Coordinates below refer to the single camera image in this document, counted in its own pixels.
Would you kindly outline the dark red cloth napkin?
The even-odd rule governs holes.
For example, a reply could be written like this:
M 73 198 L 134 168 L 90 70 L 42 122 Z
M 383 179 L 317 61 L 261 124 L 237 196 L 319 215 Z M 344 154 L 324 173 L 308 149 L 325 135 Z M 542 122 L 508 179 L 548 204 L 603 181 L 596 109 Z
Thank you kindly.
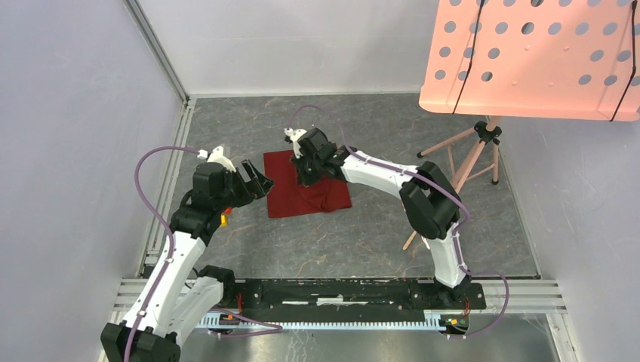
M 344 181 L 324 177 L 311 186 L 299 184 L 291 162 L 293 154 L 291 150 L 284 150 L 263 155 L 265 175 L 274 182 L 266 196 L 269 218 L 332 213 L 352 206 Z

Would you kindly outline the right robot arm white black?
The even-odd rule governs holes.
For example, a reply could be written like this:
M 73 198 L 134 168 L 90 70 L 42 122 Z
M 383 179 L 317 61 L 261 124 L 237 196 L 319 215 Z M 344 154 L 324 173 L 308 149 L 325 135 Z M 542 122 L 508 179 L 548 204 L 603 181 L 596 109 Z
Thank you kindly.
M 456 245 L 460 197 L 440 168 L 393 164 L 348 146 L 337 147 L 318 128 L 285 129 L 293 146 L 297 181 L 311 186 L 323 179 L 369 186 L 398 198 L 413 230 L 429 247 L 435 266 L 435 295 L 446 308 L 458 306 L 470 285 Z

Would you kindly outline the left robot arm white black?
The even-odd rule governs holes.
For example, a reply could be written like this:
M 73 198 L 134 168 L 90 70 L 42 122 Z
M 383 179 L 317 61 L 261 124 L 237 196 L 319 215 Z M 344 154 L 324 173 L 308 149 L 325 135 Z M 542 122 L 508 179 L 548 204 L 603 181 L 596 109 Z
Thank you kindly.
M 209 245 L 229 208 L 243 207 L 268 195 L 274 182 L 249 160 L 248 178 L 229 161 L 200 164 L 192 188 L 169 223 L 161 257 L 137 300 L 119 324 L 107 323 L 100 341 L 109 361 L 178 361 L 181 347 L 215 305 L 228 307 L 237 297 L 233 271 L 206 266 L 185 293 L 192 267 Z

